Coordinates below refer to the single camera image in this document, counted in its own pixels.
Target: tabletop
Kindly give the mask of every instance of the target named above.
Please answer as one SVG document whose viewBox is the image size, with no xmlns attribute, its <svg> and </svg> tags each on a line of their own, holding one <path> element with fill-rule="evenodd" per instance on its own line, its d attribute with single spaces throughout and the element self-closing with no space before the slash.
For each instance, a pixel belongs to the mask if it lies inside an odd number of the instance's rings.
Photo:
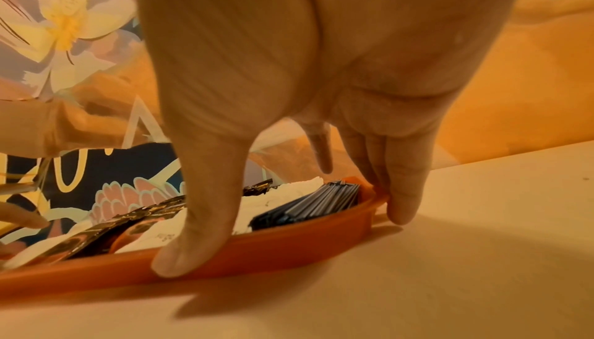
<svg viewBox="0 0 594 339">
<path fill-rule="evenodd" d="M 435 170 L 297 270 L 0 305 L 3 338 L 592 338 L 594 142 Z"/>
</svg>

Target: plastic tray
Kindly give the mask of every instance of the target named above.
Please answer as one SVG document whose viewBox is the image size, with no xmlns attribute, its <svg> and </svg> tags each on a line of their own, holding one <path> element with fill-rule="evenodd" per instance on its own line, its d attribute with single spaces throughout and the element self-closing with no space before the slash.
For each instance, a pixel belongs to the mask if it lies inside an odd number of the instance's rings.
<svg viewBox="0 0 594 339">
<path fill-rule="evenodd" d="M 387 196 L 357 178 L 360 204 L 304 223 L 232 236 L 194 272 L 174 280 L 217 278 L 294 268 L 334 257 L 357 245 L 371 230 L 375 209 Z M 0 299 L 97 290 L 169 281 L 151 271 L 158 249 L 72 259 L 0 273 Z"/>
</svg>

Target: white flower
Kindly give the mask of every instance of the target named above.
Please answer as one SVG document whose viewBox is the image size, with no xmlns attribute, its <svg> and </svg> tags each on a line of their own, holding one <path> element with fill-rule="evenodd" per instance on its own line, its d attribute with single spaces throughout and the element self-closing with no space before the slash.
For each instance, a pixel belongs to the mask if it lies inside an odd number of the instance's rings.
<svg viewBox="0 0 594 339">
<path fill-rule="evenodd" d="M 134 0 L 0 0 L 0 75 L 50 97 L 128 58 L 139 39 L 118 29 L 135 14 Z"/>
</svg>

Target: flower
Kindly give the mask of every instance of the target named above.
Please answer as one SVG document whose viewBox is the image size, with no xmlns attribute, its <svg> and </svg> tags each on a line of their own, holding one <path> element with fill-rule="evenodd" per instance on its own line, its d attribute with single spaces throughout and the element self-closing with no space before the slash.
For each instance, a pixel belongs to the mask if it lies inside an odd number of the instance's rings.
<svg viewBox="0 0 594 339">
<path fill-rule="evenodd" d="M 135 14 L 135 0 L 0 0 L 0 75 L 47 99 L 127 59 L 139 38 L 118 29 Z"/>
<path fill-rule="evenodd" d="M 129 213 L 137 208 L 160 204 L 164 200 L 184 194 L 185 183 L 179 192 L 168 182 L 163 187 L 154 185 L 144 178 L 135 178 L 134 187 L 118 182 L 104 184 L 95 195 L 90 218 L 94 223 L 112 219 L 116 215 Z"/>
</svg>

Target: palm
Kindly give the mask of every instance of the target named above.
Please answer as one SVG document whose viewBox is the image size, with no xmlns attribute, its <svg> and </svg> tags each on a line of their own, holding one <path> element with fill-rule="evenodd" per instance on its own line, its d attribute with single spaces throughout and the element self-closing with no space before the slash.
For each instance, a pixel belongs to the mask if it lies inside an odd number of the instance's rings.
<svg viewBox="0 0 594 339">
<path fill-rule="evenodd" d="M 416 212 L 440 120 L 512 0 L 139 0 L 161 108 L 187 184 L 184 233 L 155 267 L 177 275 L 226 241 L 259 132 L 304 127 L 323 170 L 327 122 L 396 223 Z"/>
</svg>

